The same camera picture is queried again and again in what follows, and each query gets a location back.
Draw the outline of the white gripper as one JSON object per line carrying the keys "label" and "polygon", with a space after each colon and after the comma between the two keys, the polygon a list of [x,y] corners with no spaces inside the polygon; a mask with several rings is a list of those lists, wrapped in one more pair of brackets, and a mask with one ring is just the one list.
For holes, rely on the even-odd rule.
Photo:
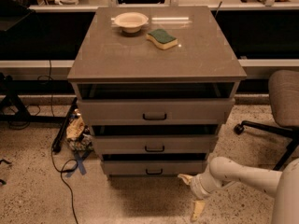
{"label": "white gripper", "polygon": [[180,178],[187,186],[190,186],[192,194],[198,199],[192,202],[191,222],[196,221],[202,214],[207,199],[212,192],[213,180],[210,173],[202,173],[196,176],[179,174]]}

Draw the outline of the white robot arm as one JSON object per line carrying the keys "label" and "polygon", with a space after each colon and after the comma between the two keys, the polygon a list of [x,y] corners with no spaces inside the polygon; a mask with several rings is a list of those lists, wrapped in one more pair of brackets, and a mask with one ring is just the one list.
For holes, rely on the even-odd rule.
{"label": "white robot arm", "polygon": [[225,157],[214,158],[198,175],[179,174],[196,197],[191,221],[200,217],[207,199],[214,191],[239,182],[275,199],[271,224],[299,224],[299,159],[282,171],[249,167]]}

